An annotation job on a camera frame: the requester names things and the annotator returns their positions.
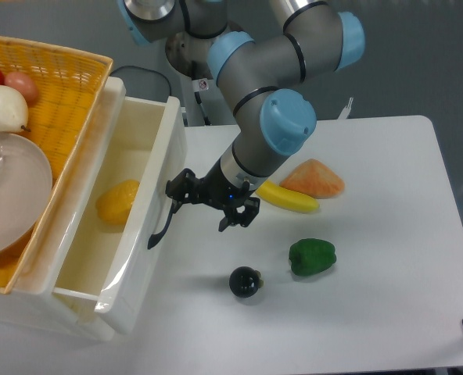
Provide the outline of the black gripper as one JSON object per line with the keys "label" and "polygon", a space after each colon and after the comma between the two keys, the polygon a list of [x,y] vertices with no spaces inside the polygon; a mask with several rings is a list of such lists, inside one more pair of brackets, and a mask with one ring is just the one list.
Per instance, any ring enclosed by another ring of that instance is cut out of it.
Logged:
{"label": "black gripper", "polygon": [[260,199],[250,197],[249,184],[233,185],[224,175],[220,162],[216,162],[202,179],[189,168],[183,169],[167,182],[165,194],[172,201],[172,213],[184,204],[204,204],[223,211],[219,232],[237,225],[248,227],[260,211]]}

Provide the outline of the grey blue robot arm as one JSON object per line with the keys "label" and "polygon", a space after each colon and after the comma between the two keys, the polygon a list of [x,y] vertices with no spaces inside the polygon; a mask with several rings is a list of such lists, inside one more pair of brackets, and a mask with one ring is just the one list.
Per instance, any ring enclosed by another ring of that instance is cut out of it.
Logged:
{"label": "grey blue robot arm", "polygon": [[247,227],[260,209],[254,192],[313,134],[313,106],[294,86],[357,62],[364,28],[326,1],[273,1],[282,34],[258,43],[229,26],[225,1],[120,1],[139,43],[183,34],[199,54],[239,125],[239,135],[204,177],[183,170],[166,186],[171,212],[204,204],[223,212],[220,229]]}

